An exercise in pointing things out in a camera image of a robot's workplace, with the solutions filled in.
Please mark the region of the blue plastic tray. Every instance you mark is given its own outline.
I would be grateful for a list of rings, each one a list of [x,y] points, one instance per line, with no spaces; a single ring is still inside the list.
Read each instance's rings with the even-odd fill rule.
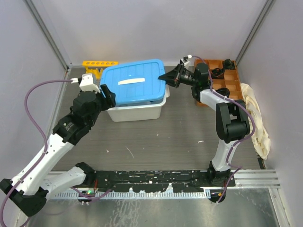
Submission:
[[[106,84],[116,95],[116,106],[145,104],[163,99],[166,83],[159,76],[164,73],[159,59],[124,63],[106,68],[100,85]]]

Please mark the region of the yellow test tube rack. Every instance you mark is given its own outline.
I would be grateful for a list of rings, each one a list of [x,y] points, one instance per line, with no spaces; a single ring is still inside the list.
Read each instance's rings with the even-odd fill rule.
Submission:
[[[104,68],[118,65],[118,61],[83,61],[82,66],[86,73],[93,73],[97,79],[100,79]]]

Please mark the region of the white plastic bin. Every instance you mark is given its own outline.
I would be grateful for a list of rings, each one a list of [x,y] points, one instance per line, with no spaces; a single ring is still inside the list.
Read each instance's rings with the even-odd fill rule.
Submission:
[[[170,96],[169,86],[165,86],[164,97],[160,101],[154,101],[150,104],[114,107],[107,110],[110,118],[114,122],[130,122],[158,119],[161,109]]]

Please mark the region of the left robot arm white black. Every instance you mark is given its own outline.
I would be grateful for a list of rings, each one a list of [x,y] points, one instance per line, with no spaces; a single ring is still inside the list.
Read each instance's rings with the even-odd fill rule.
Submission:
[[[115,107],[115,93],[107,85],[100,91],[81,91],[73,100],[70,112],[60,119],[45,145],[32,161],[13,179],[2,179],[5,200],[11,200],[27,217],[37,214],[54,195],[76,185],[90,187],[96,172],[84,162],[70,171],[47,180],[46,176],[57,162],[69,152],[95,125],[99,114]]]

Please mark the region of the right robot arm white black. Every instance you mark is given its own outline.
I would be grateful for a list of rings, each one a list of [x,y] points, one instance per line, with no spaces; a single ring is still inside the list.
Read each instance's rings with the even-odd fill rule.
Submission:
[[[194,72],[179,63],[173,70],[159,76],[171,87],[191,86],[193,98],[215,111],[216,133],[219,138],[216,154],[211,160],[206,178],[212,186],[219,186],[231,174],[230,161],[238,144],[250,132],[250,124],[243,100],[232,100],[212,88],[207,64],[199,63]]]

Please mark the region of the orange compartment tray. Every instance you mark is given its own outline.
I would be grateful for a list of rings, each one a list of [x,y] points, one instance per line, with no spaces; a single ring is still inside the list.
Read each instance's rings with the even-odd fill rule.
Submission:
[[[206,59],[205,62],[209,66],[209,68],[213,70],[216,68],[222,69],[224,60]],[[224,76],[221,77],[221,79],[217,79],[217,78],[213,79],[213,88],[215,90],[223,87],[229,89],[230,99],[234,99],[234,100],[243,99],[241,84],[236,67],[234,70],[225,70]]]

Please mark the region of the cream cloth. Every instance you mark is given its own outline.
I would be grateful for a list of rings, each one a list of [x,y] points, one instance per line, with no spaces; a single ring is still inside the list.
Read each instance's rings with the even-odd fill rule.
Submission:
[[[264,127],[261,111],[254,91],[248,84],[245,83],[241,83],[241,91],[244,102],[246,104],[246,108],[255,123],[255,132],[251,137],[254,149],[263,160],[267,160],[271,149],[271,140],[269,138],[268,132]]]

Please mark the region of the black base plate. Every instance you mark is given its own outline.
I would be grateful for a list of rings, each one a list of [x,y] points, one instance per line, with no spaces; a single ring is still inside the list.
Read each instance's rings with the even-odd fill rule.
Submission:
[[[96,171],[91,182],[83,182],[74,188],[96,188],[99,192],[135,193],[165,192],[171,186],[174,193],[203,192],[205,187],[223,188],[228,179],[229,186],[235,186],[231,171],[211,175],[201,170],[142,170],[142,171]]]

